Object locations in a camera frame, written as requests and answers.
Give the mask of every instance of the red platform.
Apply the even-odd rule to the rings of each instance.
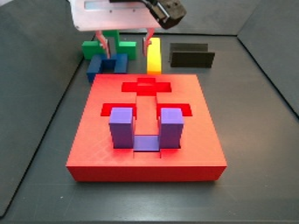
[[[140,115],[139,102],[143,106],[140,111],[148,113],[155,109],[155,115]],[[160,152],[114,149],[108,127],[112,107],[135,109],[138,135],[156,135],[155,125],[160,108],[182,108],[184,120],[182,148],[162,149]],[[98,75],[67,167],[78,181],[210,181],[219,179],[227,167],[227,161],[196,75]]]

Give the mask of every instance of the blue block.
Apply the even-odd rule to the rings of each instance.
[[[110,132],[115,149],[134,148],[134,109],[112,108],[110,115]]]
[[[128,62],[127,54],[119,53],[116,55],[115,74],[127,74],[127,62]]]
[[[135,152],[159,152],[159,136],[135,136]]]
[[[111,58],[106,54],[95,54],[88,65],[88,82],[94,82],[96,74],[103,74],[106,70],[114,70],[115,74],[127,73],[127,54],[112,54]]]
[[[159,147],[179,149],[183,133],[183,112],[180,108],[162,108]]]
[[[103,57],[106,57],[106,54],[95,54],[92,56],[91,62],[88,64],[88,82],[92,82],[95,80],[96,74],[102,73],[102,60]]]

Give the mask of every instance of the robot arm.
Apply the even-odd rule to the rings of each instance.
[[[83,32],[96,32],[108,57],[108,40],[102,31],[146,28],[146,55],[155,28],[174,27],[186,15],[179,0],[71,0],[70,3],[75,27]]]
[[[186,15],[179,0],[110,0],[111,3],[142,2],[150,10],[156,22],[167,30],[178,25]]]

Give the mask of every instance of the green block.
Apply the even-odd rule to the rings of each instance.
[[[116,53],[126,53],[130,60],[136,59],[136,42],[120,41],[116,46]]]
[[[99,41],[84,41],[82,44],[82,51],[86,60],[91,60],[92,56],[98,53],[107,53],[102,48]]]
[[[119,31],[118,30],[103,31],[103,35],[104,35],[104,37],[115,38],[116,45],[118,45],[118,43],[119,43]]]

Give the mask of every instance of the yellow block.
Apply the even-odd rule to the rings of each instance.
[[[151,38],[151,42],[147,47],[147,74],[162,74],[162,40]]]

